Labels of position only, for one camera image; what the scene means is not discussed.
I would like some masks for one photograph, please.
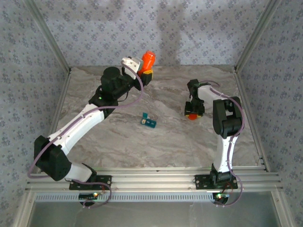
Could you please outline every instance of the vent grille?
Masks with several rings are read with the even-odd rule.
[[[98,196],[96,201],[107,200],[108,193]],[[79,193],[37,193],[36,202],[77,202]],[[111,202],[204,202],[213,201],[213,194],[206,192],[172,193],[113,193]]]

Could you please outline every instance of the gray marble surface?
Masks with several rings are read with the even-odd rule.
[[[83,109],[100,85],[104,69],[71,70],[58,129]],[[219,91],[239,95],[231,67],[154,67],[154,79],[145,87],[142,100],[132,107],[114,110],[79,140],[68,158],[91,167],[210,167],[217,145],[212,107],[205,104],[205,115],[195,121],[184,116],[190,79],[211,79],[222,85]],[[128,99],[119,104],[130,103],[138,95],[133,88]],[[140,124],[143,112],[157,121],[155,129]],[[257,162],[258,153],[247,123],[237,140],[232,163],[255,166]]]

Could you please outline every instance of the patterned wallpaper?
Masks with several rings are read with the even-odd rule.
[[[243,77],[272,171],[303,227],[303,2],[282,1]]]
[[[0,9],[0,227],[9,227],[65,72],[22,1],[1,0]]]
[[[234,65],[268,0],[36,0],[70,66]]]

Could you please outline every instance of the orange object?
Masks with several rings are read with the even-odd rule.
[[[156,55],[155,53],[151,52],[151,51],[147,51],[143,56],[142,56],[142,60],[143,60],[143,66],[142,69],[138,72],[138,75],[140,76],[143,72],[150,70],[153,66],[153,64],[155,63],[156,60]]]
[[[198,115],[197,114],[190,114],[189,116],[188,116],[188,118],[190,119],[190,120],[195,120],[195,119],[197,119],[198,118]]]

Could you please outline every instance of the marble floor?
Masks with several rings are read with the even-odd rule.
[[[58,129],[83,109],[100,85],[105,68],[71,70]],[[145,87],[142,100],[132,107],[114,110],[78,141],[68,158],[91,167],[210,167],[217,146],[212,107],[205,104],[205,115],[195,121],[184,116],[190,79],[211,79],[221,84],[219,91],[239,95],[230,66],[154,67],[154,79]],[[134,101],[138,95],[133,88],[119,105]],[[157,121],[155,129],[140,124],[143,112]],[[247,123],[235,145],[232,163],[256,166],[258,157]]]

